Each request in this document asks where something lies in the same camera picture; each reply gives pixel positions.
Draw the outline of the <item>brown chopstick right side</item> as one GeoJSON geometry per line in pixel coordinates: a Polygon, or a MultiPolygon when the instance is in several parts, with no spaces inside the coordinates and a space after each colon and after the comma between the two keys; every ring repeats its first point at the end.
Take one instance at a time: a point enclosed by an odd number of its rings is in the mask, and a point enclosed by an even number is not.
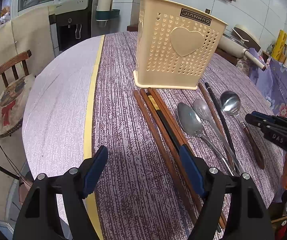
{"type": "Polygon", "coordinates": [[[226,137],[224,136],[223,133],[223,129],[221,127],[221,124],[219,122],[219,119],[217,117],[217,114],[215,113],[215,109],[210,101],[209,96],[206,93],[205,88],[203,87],[203,85],[199,82],[198,83],[198,87],[201,90],[201,93],[203,95],[203,98],[205,100],[205,102],[208,105],[208,115],[211,115],[211,117],[209,118],[209,124],[212,126],[212,128],[214,129],[214,131],[216,132],[217,136],[219,137],[219,139],[222,141],[222,144],[225,148],[225,152],[227,155],[227,159],[229,161],[229,163],[233,166],[233,168],[235,169],[235,171],[237,170],[236,167],[234,166],[234,161],[232,159],[232,153],[233,150],[231,149],[231,147],[229,146],[226,137]]]}

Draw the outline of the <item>black chopstick gold band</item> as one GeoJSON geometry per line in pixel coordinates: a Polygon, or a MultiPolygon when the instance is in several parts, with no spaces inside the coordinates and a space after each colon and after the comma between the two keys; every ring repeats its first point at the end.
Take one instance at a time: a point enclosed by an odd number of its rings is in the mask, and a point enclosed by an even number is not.
{"type": "Polygon", "coordinates": [[[165,116],[163,113],[163,109],[160,108],[160,104],[157,103],[156,97],[152,95],[149,91],[147,92],[148,97],[150,98],[151,103],[154,106],[154,109],[160,118],[165,130],[167,131],[167,134],[169,135],[171,142],[174,145],[174,148],[176,149],[176,152],[179,154],[179,149],[180,149],[180,143],[178,142],[178,137],[174,133],[174,130],[172,128],[172,124],[169,123],[168,117],[165,116]]]}

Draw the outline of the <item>purple woven tablecloth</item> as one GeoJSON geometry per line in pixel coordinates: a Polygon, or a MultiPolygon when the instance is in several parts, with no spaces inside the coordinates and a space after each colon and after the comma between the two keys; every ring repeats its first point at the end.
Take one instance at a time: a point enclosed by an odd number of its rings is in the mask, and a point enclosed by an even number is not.
{"type": "MultiPolygon", "coordinates": [[[[86,65],[89,66],[89,89],[83,135],[83,152],[85,159],[95,155],[92,152],[92,125],[95,109],[96,83],[103,44],[103,35],[87,39],[83,42],[85,46],[84,52],[86,53],[86,65]]],[[[186,144],[187,140],[156,89],[149,89],[148,95],[144,94],[143,90],[139,92],[136,91],[135,99],[151,135],[158,146],[158,150],[165,161],[168,172],[173,179],[177,198],[183,201],[183,206],[191,217],[192,223],[195,224],[200,221],[199,211],[201,211],[202,204],[192,189],[187,174],[182,167],[178,149],[179,146],[186,144]]]]}

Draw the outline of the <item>steel ladle wooden handle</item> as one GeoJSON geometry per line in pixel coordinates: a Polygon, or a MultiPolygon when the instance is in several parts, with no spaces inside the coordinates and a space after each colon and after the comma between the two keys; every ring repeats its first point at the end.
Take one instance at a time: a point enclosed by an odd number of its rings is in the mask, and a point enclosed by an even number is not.
{"type": "Polygon", "coordinates": [[[234,116],[240,122],[241,127],[252,147],[256,163],[260,169],[264,170],[265,162],[263,159],[263,155],[259,147],[257,146],[257,143],[255,142],[253,136],[251,135],[245,121],[240,116],[240,107],[241,107],[241,100],[235,92],[228,90],[221,94],[220,108],[224,113],[226,113],[229,116],[234,116]]]}

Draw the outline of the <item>brown wooden chopstick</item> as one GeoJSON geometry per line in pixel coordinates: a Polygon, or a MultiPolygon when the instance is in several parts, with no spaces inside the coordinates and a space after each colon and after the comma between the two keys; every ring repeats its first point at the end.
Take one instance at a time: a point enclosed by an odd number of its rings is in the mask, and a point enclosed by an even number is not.
{"type": "Polygon", "coordinates": [[[200,213],[202,209],[202,202],[199,198],[199,195],[197,195],[194,192],[194,189],[192,187],[192,184],[190,183],[188,179],[188,175],[185,172],[185,169],[182,165],[182,162],[180,160],[179,154],[176,152],[176,149],[174,148],[173,143],[171,142],[171,139],[169,135],[167,134],[167,131],[165,130],[160,118],[158,117],[153,104],[150,101],[150,98],[147,95],[148,90],[140,89],[138,91],[139,96],[141,96],[141,100],[143,101],[144,106],[146,107],[148,111],[148,115],[150,116],[152,123],[154,124],[157,132],[159,133],[159,136],[161,137],[163,146],[170,156],[172,165],[175,168],[175,171],[185,189],[186,195],[190,201],[190,204],[194,210],[194,213],[197,217],[197,215],[200,213]]]}
{"type": "Polygon", "coordinates": [[[188,141],[186,140],[186,137],[182,133],[182,129],[179,127],[177,121],[173,117],[172,113],[170,112],[169,108],[165,104],[158,91],[155,88],[148,88],[148,91],[156,97],[157,103],[160,104],[160,108],[163,109],[163,113],[166,117],[168,117],[169,123],[172,124],[172,128],[174,130],[174,133],[178,137],[178,142],[180,143],[180,145],[186,144],[186,146],[190,150],[190,153],[193,154],[193,150],[191,149],[188,141]]]}
{"type": "Polygon", "coordinates": [[[148,111],[146,109],[146,107],[144,106],[143,101],[141,100],[141,96],[139,96],[139,93],[135,90],[133,91],[135,100],[137,102],[137,105],[139,106],[143,117],[148,125],[148,128],[150,130],[150,132],[152,133],[153,139],[157,145],[157,148],[160,152],[160,154],[162,155],[162,158],[164,160],[164,163],[167,167],[167,170],[172,178],[173,184],[175,186],[176,191],[178,192],[181,200],[183,201],[184,207],[186,208],[186,211],[188,212],[190,219],[192,220],[193,224],[195,224],[195,222],[197,221],[197,217],[194,213],[194,210],[190,204],[190,201],[186,195],[185,189],[175,171],[174,166],[172,165],[170,156],[168,155],[168,153],[166,152],[161,137],[159,136],[159,133],[157,132],[154,124],[152,123],[152,120],[150,118],[150,116],[148,115],[148,111]]]}

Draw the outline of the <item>cream frying pan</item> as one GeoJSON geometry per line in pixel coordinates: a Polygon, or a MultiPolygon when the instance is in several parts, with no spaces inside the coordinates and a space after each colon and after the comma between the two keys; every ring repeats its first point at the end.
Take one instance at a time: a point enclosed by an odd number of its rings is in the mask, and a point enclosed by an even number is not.
{"type": "Polygon", "coordinates": [[[243,58],[244,56],[252,61],[258,68],[262,71],[266,70],[266,65],[263,64],[257,57],[255,57],[247,47],[246,42],[249,42],[248,39],[243,38],[235,28],[231,29],[231,33],[223,33],[218,48],[222,51],[225,51],[230,56],[234,56],[238,59],[243,58]]]}

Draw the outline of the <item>water dispenser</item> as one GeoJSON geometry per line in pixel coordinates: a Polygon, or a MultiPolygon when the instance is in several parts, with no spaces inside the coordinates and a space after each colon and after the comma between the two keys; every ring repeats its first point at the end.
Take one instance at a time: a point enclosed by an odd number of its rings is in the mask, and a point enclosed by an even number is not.
{"type": "Polygon", "coordinates": [[[63,0],[49,8],[53,44],[60,52],[92,37],[93,10],[98,0],[63,0]]]}

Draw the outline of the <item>engraved steel spoon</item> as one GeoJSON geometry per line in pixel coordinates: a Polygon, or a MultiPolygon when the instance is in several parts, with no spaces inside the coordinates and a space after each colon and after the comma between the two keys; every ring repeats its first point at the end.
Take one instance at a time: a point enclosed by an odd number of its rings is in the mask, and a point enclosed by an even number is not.
{"type": "Polygon", "coordinates": [[[242,174],[243,168],[240,165],[239,161],[237,160],[235,153],[232,151],[231,147],[229,146],[225,136],[222,135],[220,130],[217,128],[215,122],[212,120],[211,111],[208,105],[202,99],[196,99],[193,104],[193,109],[201,119],[209,122],[213,130],[216,132],[217,136],[222,141],[222,144],[224,145],[224,148],[227,150],[229,156],[231,157],[234,163],[234,166],[235,166],[235,170],[237,171],[238,174],[242,174]]]}

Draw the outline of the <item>cream plastic utensil holder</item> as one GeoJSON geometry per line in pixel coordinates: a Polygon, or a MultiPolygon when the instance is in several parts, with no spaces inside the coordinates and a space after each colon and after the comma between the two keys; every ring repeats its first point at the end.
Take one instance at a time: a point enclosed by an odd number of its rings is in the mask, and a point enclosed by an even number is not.
{"type": "Polygon", "coordinates": [[[226,26],[181,3],[140,0],[136,86],[196,90],[226,26]]]}

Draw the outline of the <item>wooden chair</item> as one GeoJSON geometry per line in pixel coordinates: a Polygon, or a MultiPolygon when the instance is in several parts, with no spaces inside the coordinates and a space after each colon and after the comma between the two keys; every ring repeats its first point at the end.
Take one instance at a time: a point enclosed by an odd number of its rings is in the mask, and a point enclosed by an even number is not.
{"type": "Polygon", "coordinates": [[[29,71],[28,71],[28,67],[27,67],[27,63],[26,60],[29,59],[32,56],[32,53],[30,50],[26,50],[16,56],[14,56],[13,58],[9,59],[8,61],[6,61],[4,64],[2,64],[0,66],[0,76],[2,77],[3,83],[5,85],[5,87],[7,88],[9,86],[7,77],[5,75],[5,72],[11,68],[14,78],[15,80],[19,79],[18,76],[18,72],[16,71],[16,64],[22,63],[22,67],[24,70],[24,75],[28,76],[30,75],[29,71]]]}

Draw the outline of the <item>teal towel holder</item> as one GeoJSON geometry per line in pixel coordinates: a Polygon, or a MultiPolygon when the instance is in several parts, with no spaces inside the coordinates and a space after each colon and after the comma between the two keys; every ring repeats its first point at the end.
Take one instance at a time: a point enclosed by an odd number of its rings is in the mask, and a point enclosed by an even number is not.
{"type": "Polygon", "coordinates": [[[118,18],[120,15],[120,9],[112,9],[110,11],[96,11],[95,18],[98,22],[108,21],[114,18],[118,18]]]}

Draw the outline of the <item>yellow package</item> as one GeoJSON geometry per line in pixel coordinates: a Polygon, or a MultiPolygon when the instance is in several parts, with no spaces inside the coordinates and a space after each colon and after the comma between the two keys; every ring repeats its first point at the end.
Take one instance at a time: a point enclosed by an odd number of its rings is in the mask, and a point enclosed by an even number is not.
{"type": "Polygon", "coordinates": [[[278,60],[280,58],[286,40],[287,40],[287,33],[284,32],[283,30],[280,30],[278,38],[271,53],[271,57],[274,58],[275,60],[278,60]]]}

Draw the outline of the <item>large steel spoon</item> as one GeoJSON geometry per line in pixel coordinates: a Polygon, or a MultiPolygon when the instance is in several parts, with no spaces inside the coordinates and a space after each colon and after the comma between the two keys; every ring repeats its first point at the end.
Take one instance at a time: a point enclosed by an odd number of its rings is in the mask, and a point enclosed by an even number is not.
{"type": "Polygon", "coordinates": [[[205,143],[213,150],[221,162],[226,166],[228,172],[234,176],[237,173],[234,171],[233,166],[229,164],[226,157],[218,150],[218,148],[210,141],[203,131],[202,122],[195,113],[195,111],[186,103],[180,102],[177,104],[177,116],[180,126],[183,130],[191,136],[199,137],[205,141],[205,143]]]}

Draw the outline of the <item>pug print seat cushion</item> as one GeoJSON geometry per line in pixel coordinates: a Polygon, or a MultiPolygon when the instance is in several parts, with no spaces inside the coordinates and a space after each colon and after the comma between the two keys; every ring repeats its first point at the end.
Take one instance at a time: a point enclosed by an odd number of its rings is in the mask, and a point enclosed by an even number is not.
{"type": "Polygon", "coordinates": [[[30,74],[13,81],[0,95],[0,138],[10,136],[21,126],[28,96],[35,82],[30,74]]]}

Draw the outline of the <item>floral purple cloth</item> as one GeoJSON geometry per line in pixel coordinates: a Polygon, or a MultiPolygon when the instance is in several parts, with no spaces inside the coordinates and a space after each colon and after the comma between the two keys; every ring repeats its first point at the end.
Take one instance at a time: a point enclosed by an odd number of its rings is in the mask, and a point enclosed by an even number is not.
{"type": "Polygon", "coordinates": [[[274,115],[287,118],[287,67],[271,57],[264,62],[254,48],[250,48],[249,52],[266,65],[264,71],[255,64],[250,67],[251,81],[261,92],[274,115]]]}

